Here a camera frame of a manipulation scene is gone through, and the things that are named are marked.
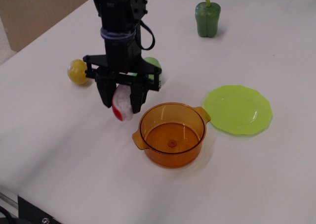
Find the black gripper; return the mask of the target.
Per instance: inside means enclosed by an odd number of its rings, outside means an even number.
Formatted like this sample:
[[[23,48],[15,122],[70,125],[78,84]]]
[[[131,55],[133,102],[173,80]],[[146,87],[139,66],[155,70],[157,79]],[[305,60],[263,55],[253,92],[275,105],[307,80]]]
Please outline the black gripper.
[[[148,90],[160,89],[162,70],[142,58],[142,49],[136,41],[105,41],[105,50],[104,55],[83,57],[86,76],[95,80],[101,100],[108,108],[112,106],[116,84],[130,86],[132,112],[139,113]]]

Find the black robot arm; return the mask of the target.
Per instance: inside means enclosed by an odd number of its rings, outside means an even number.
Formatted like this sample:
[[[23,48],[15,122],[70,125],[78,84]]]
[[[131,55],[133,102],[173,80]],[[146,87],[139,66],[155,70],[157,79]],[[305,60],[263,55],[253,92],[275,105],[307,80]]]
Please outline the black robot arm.
[[[149,90],[161,87],[162,70],[142,58],[141,28],[149,30],[142,17],[147,0],[93,0],[102,20],[100,30],[105,42],[104,55],[87,55],[86,77],[94,79],[102,102],[110,108],[117,85],[131,89],[133,113],[138,113]]]

